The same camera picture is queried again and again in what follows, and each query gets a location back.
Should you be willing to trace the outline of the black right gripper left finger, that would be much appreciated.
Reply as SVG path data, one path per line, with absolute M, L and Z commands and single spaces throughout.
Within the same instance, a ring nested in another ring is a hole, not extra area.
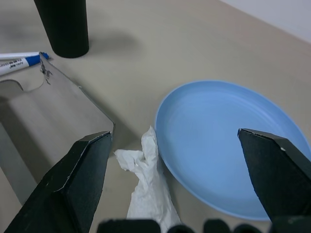
M 103 191 L 111 132 L 87 135 L 42 178 L 7 233 L 87 233 Z

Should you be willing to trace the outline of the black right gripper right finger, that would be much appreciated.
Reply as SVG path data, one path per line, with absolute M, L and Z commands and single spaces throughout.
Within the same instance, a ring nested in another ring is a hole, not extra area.
M 311 162 L 289 139 L 239 129 L 248 173 L 268 217 L 311 214 Z

